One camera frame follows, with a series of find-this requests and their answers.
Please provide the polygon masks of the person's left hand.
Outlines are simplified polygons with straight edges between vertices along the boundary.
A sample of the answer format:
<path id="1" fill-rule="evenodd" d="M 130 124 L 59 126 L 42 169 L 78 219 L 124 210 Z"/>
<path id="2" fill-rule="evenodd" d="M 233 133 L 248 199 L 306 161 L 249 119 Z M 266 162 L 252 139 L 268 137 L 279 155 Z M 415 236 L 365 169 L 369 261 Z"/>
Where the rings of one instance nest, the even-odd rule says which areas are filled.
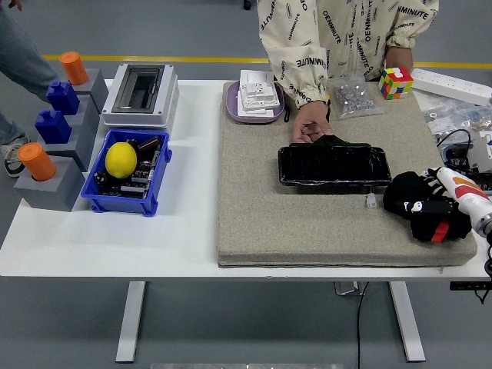
<path id="1" fill-rule="evenodd" d="M 412 72 L 414 60 L 411 48 L 388 47 L 385 55 L 385 68 L 406 68 Z"/>

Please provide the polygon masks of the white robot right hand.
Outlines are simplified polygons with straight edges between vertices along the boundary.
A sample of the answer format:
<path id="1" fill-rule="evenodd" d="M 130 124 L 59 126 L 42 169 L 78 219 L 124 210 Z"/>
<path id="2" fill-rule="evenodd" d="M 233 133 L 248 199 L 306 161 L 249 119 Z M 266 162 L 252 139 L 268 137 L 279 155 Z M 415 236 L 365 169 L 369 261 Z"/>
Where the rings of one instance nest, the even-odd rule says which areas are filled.
<path id="1" fill-rule="evenodd" d="M 446 167 L 429 168 L 426 174 L 435 177 L 451 199 L 458 204 L 458 210 L 470 217 L 472 228 L 484 238 L 491 232 L 491 200 L 468 177 Z M 397 206 L 408 214 L 450 214 L 451 200 L 399 201 Z"/>

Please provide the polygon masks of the person's right hand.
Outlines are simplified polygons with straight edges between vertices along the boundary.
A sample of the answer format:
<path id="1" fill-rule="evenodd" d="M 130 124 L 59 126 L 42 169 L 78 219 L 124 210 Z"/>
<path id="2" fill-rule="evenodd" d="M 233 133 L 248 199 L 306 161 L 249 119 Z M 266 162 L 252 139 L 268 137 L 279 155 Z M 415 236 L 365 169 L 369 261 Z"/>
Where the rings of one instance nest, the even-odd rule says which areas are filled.
<path id="1" fill-rule="evenodd" d="M 292 125 L 292 143 L 314 143 L 324 135 L 333 135 L 327 116 L 327 106 L 322 101 L 309 102 L 298 109 Z"/>

